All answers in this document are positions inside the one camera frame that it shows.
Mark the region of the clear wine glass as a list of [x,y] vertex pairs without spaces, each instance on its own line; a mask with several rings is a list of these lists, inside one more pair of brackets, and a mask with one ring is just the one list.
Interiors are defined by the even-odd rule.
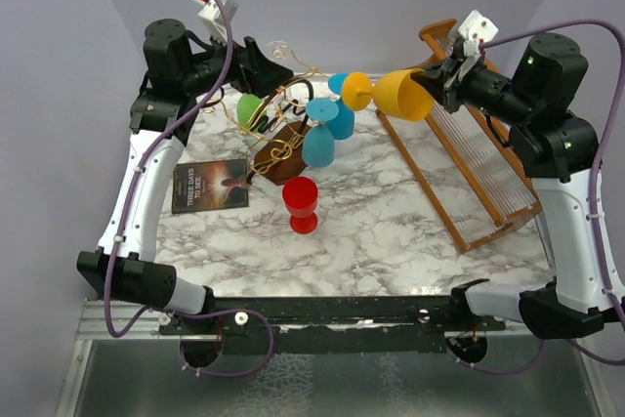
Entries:
[[277,63],[293,62],[293,51],[289,43],[281,40],[271,41],[266,45],[267,56]]

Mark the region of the green plastic goblet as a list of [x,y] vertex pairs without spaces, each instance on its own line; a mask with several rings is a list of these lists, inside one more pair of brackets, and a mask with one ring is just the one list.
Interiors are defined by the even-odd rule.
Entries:
[[263,100],[253,94],[243,94],[240,96],[236,106],[236,118],[238,125],[248,131],[259,133],[258,125],[252,129],[254,123],[254,115],[262,104]]

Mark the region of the yellow plastic goblet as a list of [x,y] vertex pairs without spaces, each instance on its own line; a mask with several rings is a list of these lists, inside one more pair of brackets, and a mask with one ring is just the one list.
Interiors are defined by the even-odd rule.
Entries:
[[435,104],[431,94],[411,76],[423,72],[420,67],[401,69],[383,75],[376,83],[363,72],[349,74],[340,96],[352,111],[365,109],[370,102],[382,113],[407,121],[423,120]]

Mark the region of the blue plastic goblet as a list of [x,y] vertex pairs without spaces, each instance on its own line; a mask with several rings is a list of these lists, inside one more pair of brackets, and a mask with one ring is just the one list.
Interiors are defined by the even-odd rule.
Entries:
[[354,132],[354,112],[345,105],[342,97],[342,87],[347,77],[347,73],[336,73],[327,81],[329,90],[338,96],[335,104],[339,112],[334,119],[326,123],[336,141],[346,140]]
[[333,162],[335,139],[326,123],[338,113],[338,106],[328,98],[317,98],[307,103],[306,115],[315,123],[306,134],[302,149],[303,160],[308,166],[323,168]]

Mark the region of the red plastic goblet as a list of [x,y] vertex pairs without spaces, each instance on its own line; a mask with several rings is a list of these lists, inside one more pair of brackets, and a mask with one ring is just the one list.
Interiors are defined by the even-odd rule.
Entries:
[[316,183],[303,176],[292,178],[283,187],[282,199],[290,214],[291,229],[298,234],[312,233],[318,224]]

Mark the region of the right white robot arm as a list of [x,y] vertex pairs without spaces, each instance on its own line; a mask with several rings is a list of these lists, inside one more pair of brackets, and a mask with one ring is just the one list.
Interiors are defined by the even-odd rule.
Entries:
[[459,45],[411,74],[447,112],[471,106],[509,125],[505,145],[537,193],[556,270],[544,287],[472,283],[449,305],[448,317],[461,330],[493,315],[524,323],[542,340],[578,339],[624,318],[624,285],[601,198],[604,140],[568,109],[588,68],[577,43],[558,32],[527,36],[511,78],[489,69],[484,56],[463,57]]

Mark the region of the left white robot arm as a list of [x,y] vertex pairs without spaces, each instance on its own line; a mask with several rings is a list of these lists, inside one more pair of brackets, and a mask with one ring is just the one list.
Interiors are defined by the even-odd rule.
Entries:
[[76,267],[104,299],[180,312],[185,326],[201,334],[215,324],[212,290],[154,261],[161,207],[199,112],[196,99],[224,85],[265,97],[294,74],[265,57],[250,36],[242,44],[213,40],[194,53],[191,46],[197,40],[178,20],[157,20],[146,27],[147,71],[131,106],[129,157],[120,192],[96,250],[80,252]]

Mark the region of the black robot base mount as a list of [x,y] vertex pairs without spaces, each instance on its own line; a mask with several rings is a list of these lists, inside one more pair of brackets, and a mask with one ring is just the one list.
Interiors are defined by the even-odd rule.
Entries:
[[447,295],[382,297],[222,297],[221,319],[175,317],[159,328],[184,341],[224,334],[226,354],[264,354],[271,325],[277,354],[442,353],[445,335],[502,331],[490,316],[462,313]]

